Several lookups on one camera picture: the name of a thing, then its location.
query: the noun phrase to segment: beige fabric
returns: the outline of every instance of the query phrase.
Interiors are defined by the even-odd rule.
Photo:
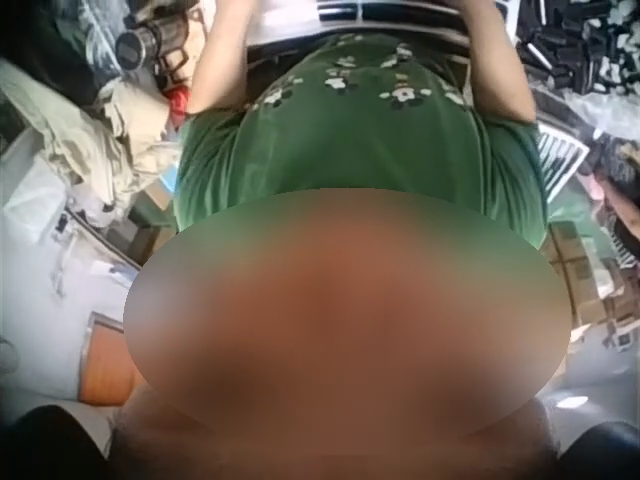
[[[99,95],[101,121],[2,59],[0,90],[43,135],[43,158],[54,170],[70,184],[80,177],[121,214],[179,160],[178,143],[162,141],[169,105],[157,91],[114,80]]]

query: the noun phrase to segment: wooden board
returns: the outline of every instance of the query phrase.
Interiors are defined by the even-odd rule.
[[[89,405],[123,405],[135,387],[144,383],[124,338],[108,322],[95,321],[80,372],[79,400]]]

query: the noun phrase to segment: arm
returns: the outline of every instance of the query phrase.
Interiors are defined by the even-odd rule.
[[[246,99],[247,33],[256,0],[218,0],[213,27],[193,76],[186,111],[239,108]]]
[[[605,198],[609,201],[611,208],[629,232],[640,240],[640,209],[625,195],[620,193],[616,186],[607,178],[596,176],[598,183],[604,190]]]
[[[471,83],[481,114],[533,124],[536,105],[518,53],[492,0],[454,0],[469,29]]]

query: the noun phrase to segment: green t-shirt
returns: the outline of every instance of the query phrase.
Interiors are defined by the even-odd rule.
[[[246,110],[191,118],[180,229],[279,193],[378,188],[466,207],[538,247],[546,199],[536,126],[479,115],[446,68],[423,57],[387,35],[337,35]]]

